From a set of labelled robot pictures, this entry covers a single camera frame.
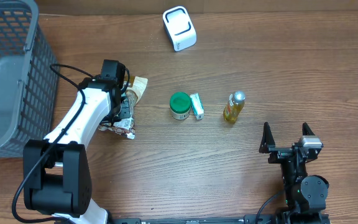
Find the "silver bottle cap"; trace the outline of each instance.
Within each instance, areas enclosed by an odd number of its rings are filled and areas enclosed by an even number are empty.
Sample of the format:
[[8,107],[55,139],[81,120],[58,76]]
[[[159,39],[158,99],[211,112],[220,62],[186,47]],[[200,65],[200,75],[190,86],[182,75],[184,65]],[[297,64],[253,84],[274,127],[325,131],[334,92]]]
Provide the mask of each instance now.
[[236,91],[234,93],[235,103],[242,103],[244,100],[246,100],[246,94],[243,91]]

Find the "yellow bottle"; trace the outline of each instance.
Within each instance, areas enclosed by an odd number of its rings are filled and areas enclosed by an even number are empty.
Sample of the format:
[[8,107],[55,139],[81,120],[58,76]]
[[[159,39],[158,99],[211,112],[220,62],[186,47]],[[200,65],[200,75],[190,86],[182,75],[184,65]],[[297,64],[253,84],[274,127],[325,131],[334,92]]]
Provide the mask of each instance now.
[[234,124],[245,103],[246,94],[243,91],[235,91],[230,94],[229,101],[223,111],[224,120]]

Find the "bottle cap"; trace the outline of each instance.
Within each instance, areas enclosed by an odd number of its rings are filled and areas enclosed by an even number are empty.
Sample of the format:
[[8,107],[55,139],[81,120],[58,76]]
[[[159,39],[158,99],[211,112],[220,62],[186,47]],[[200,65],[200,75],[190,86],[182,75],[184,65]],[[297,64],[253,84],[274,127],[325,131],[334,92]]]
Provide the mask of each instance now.
[[172,95],[169,105],[173,112],[183,114],[190,110],[191,100],[186,93],[177,92]]
[[234,102],[242,103],[244,100],[246,100],[246,94],[243,91],[236,91],[234,93]]

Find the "wooden table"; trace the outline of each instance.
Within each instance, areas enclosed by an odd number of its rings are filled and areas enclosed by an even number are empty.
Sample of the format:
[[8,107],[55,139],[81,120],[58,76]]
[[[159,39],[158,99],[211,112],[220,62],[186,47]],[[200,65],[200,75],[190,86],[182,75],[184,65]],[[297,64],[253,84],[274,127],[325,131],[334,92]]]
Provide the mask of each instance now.
[[[97,74],[103,59],[149,79],[135,108],[136,139],[97,131],[87,154],[93,198],[115,217],[236,217],[256,213],[282,189],[280,166],[259,154],[263,123],[290,146],[308,122],[324,143],[309,174],[331,184],[332,223],[358,223],[358,12],[191,15],[195,46],[175,53],[161,15],[41,17],[59,61]],[[84,76],[64,75],[80,82]],[[235,125],[222,112],[234,90],[247,93]],[[198,92],[205,118],[174,120],[176,91]],[[54,125],[76,90],[59,84]],[[15,223],[11,200],[21,159],[0,159],[0,223]],[[284,199],[265,213],[284,206]],[[18,205],[23,217],[42,217]]]

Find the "gray plastic bin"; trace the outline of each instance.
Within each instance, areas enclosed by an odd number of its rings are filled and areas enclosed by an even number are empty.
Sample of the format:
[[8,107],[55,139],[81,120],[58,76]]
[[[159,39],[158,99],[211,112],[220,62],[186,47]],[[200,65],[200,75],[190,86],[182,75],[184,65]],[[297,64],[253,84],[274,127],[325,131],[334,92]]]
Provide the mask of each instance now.
[[50,130],[57,61],[38,16],[33,0],[0,0],[0,157],[21,157],[29,139]]

